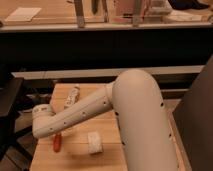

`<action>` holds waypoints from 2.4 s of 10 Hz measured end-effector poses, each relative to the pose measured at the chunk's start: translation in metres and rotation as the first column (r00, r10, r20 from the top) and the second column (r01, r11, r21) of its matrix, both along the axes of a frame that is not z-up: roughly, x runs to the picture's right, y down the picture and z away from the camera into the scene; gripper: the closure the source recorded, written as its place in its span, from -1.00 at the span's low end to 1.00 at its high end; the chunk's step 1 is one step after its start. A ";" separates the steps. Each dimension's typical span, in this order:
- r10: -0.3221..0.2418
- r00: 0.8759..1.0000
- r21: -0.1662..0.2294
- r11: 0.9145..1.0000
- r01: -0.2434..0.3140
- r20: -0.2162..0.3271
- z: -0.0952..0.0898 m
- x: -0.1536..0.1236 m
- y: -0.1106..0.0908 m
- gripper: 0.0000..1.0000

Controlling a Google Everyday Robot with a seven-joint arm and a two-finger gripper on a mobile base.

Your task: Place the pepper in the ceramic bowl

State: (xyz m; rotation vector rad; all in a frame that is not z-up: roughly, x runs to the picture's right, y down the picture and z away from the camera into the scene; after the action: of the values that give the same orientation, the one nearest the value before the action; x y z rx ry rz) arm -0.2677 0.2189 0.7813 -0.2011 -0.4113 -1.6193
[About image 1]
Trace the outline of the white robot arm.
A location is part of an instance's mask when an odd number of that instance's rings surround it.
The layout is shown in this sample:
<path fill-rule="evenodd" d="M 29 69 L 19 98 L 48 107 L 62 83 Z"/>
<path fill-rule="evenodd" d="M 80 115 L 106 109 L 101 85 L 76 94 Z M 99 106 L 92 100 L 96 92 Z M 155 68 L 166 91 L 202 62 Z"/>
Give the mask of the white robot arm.
<path fill-rule="evenodd" d="M 168 115 L 157 81 L 141 69 L 117 78 L 73 106 L 54 114 L 47 104 L 33 108 L 33 136 L 61 132 L 108 111 L 117 115 L 128 171 L 178 171 Z"/>

